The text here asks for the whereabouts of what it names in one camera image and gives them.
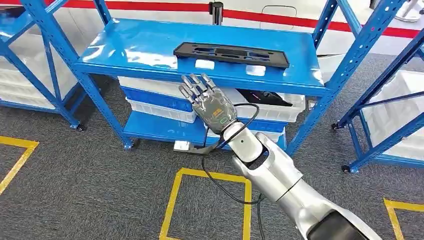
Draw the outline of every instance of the metal shelving unit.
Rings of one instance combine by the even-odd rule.
[[[424,127],[424,112],[412,119],[409,123],[398,129],[392,135],[387,137],[381,143],[373,146],[370,138],[370,130],[365,120],[364,114],[361,111],[364,108],[402,101],[411,98],[424,96],[424,91],[415,92],[403,96],[397,96],[376,102],[369,102],[370,99],[378,93],[378,91],[392,78],[392,76],[410,59],[413,57],[422,58],[424,61],[423,52],[424,43],[424,29],[406,46],[406,48],[394,59],[394,61],[387,67],[387,69],[377,78],[377,80],[364,92],[364,94],[355,102],[355,104],[347,111],[347,113],[338,121],[333,124],[334,129],[349,128],[352,137],[353,146],[356,151],[357,159],[345,165],[342,169],[345,172],[357,173],[359,168],[371,161],[377,163],[398,164],[409,167],[424,167],[424,161],[418,159],[411,159],[399,157],[394,155],[383,154],[386,150],[390,149],[399,143],[404,137],[408,137],[420,128]],[[359,144],[358,136],[353,125],[353,119],[359,117],[361,125],[364,129],[365,136],[369,150],[363,152]]]
[[[52,3],[48,8],[45,9],[47,14],[53,15],[53,13],[60,8],[60,4],[57,2]],[[24,12],[18,18],[3,17],[0,24],[0,56],[5,57],[11,64],[13,64],[33,85],[34,87],[55,107],[54,109],[26,105],[16,102],[9,102],[0,99],[0,106],[20,108],[26,110],[34,110],[48,113],[55,113],[62,115],[69,123],[70,127],[79,131],[83,130],[83,127],[74,116],[74,112],[84,97],[87,95],[84,91],[72,102],[69,109],[65,107],[71,97],[74,95],[78,87],[81,87],[77,83],[62,99],[61,92],[59,89],[58,79],[55,70],[55,64],[53,62],[52,51],[50,43],[46,37],[46,33],[42,32],[42,40],[44,49],[47,57],[47,63],[50,68],[50,76],[53,83],[54,93],[53,95],[46,86],[31,72],[31,70],[19,59],[19,57],[9,48],[9,45],[19,38],[25,31],[31,28],[37,20],[34,21],[28,12]]]
[[[55,18],[42,0],[21,0],[80,84],[124,143],[131,148],[129,137],[161,141],[199,142],[204,129],[187,123],[159,124],[158,116],[133,111],[122,127],[95,88],[88,73],[180,82],[188,73],[207,73],[218,86],[283,92],[317,97],[297,134],[286,151],[292,155],[311,132],[321,115],[340,92],[364,59],[383,30],[394,18],[403,0],[382,0],[364,26],[359,24],[346,0],[329,0],[314,33],[275,31],[254,28],[200,25],[190,23],[112,18],[104,0],[94,0],[105,28],[78,56]],[[62,5],[64,0],[53,4]],[[340,7],[356,40],[326,84],[321,79],[316,48]],[[284,72],[267,67],[263,76],[249,75],[245,64],[214,62],[214,69],[195,67],[194,58],[177,59],[173,50],[182,42],[234,45],[284,51],[290,67]]]

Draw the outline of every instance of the yellow floor marking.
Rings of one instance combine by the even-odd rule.
[[[175,175],[173,181],[171,194],[169,196],[168,206],[166,207],[165,217],[163,219],[162,227],[160,229],[159,240],[179,240],[177,238],[168,237],[168,230],[171,224],[172,214],[174,212],[175,202],[177,200],[178,190],[180,189],[181,181],[183,175],[191,175],[197,177],[207,178],[208,175],[202,170],[190,169],[190,168],[181,168]],[[236,176],[218,172],[210,172],[210,175],[214,179],[231,181],[237,183],[244,183],[244,201],[250,202],[252,200],[252,183],[243,176]],[[243,240],[249,240],[251,238],[251,215],[252,215],[252,206],[249,204],[244,205],[243,212]]]
[[[399,225],[398,217],[395,209],[403,209],[416,212],[424,212],[423,204],[408,203],[401,201],[391,201],[384,198],[384,204],[387,208],[388,217],[390,218],[391,226],[393,227],[394,235],[397,240],[405,240],[402,234],[401,226]]]
[[[38,141],[29,141],[13,137],[0,136],[0,144],[6,144],[15,147],[26,148],[19,160],[14,164],[12,169],[7,173],[6,177],[0,182],[0,195],[18,173],[19,169],[24,165],[30,155],[33,153],[34,149],[38,146]]]

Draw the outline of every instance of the gray carpet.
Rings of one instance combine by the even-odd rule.
[[[358,174],[344,174],[341,165],[355,157],[352,141],[347,129],[333,131],[330,124],[392,59],[369,55],[294,155],[306,182],[357,214],[385,240],[395,239],[395,235],[383,198],[424,204],[424,169],[370,164]],[[424,72],[418,60],[412,60],[406,68]],[[117,83],[106,83],[102,86],[109,87],[105,100],[123,124],[131,108]],[[176,172],[183,167],[201,169],[200,158],[173,152],[171,143],[150,140],[142,140],[137,149],[125,151],[89,99],[77,114],[87,131],[70,129],[56,114],[0,108],[0,136],[40,142],[0,195],[0,239],[158,239]],[[289,138],[297,126],[289,124]],[[8,172],[22,151],[0,145],[0,176]],[[206,165],[211,171],[237,174],[229,162],[230,155],[215,152]],[[222,183],[240,198],[244,196],[243,184]],[[299,239],[284,213],[267,200],[261,212],[266,239]],[[396,213],[405,239],[424,239],[423,212]],[[241,204],[206,178],[183,176],[168,237],[241,239],[242,224]],[[260,239],[255,207],[251,239]]]

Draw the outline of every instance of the black cable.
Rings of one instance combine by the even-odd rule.
[[[261,219],[261,201],[257,202],[257,224],[259,225],[260,237],[262,240],[265,240],[264,229],[262,228],[262,219]]]
[[[243,131],[245,128],[248,127],[248,125],[253,122],[253,120],[258,116],[259,114],[259,106],[253,103],[238,103],[234,105],[235,107],[237,106],[253,106],[256,108],[255,113],[253,114],[253,116],[249,119],[249,121],[247,121],[246,124],[244,124],[238,131],[236,131],[233,135],[231,135],[226,141],[224,141],[222,144],[217,145],[216,147],[214,147],[209,153],[217,150],[217,149],[222,149],[225,145],[227,145],[234,137],[237,136],[237,134],[239,134],[241,131]],[[206,132],[204,134],[204,139],[203,139],[203,147],[206,146],[206,140],[208,137],[208,131],[209,131],[209,127],[206,128]],[[209,173],[208,170],[206,170],[205,168],[205,156],[202,157],[201,159],[201,167],[203,168],[203,171],[207,174],[207,176],[209,177],[209,179],[215,184],[217,185],[225,194],[227,194],[227,196],[229,196],[230,198],[232,198],[234,201],[241,203],[241,204],[247,204],[247,205],[256,205],[257,206],[257,222],[259,225],[259,232],[260,232],[260,237],[262,238],[262,240],[265,240],[265,234],[264,234],[264,230],[262,228],[262,220],[261,220],[261,210],[260,210],[260,205],[261,205],[261,201],[264,200],[264,197],[262,197],[262,193],[259,194],[259,196],[257,197],[256,201],[243,201],[240,199],[237,199],[234,195],[232,195],[229,191],[227,191],[225,189],[225,187],[223,187],[221,184],[218,183],[218,181],[213,178],[211,176],[211,174]]]

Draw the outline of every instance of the robotic arm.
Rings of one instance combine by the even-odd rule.
[[[181,93],[214,133],[232,138],[228,145],[235,153],[235,167],[290,217],[305,240],[381,240],[359,217],[304,182],[290,156],[265,134],[244,128],[234,136],[244,126],[235,107],[207,75],[201,76],[207,87],[194,74],[194,82],[182,76]]]

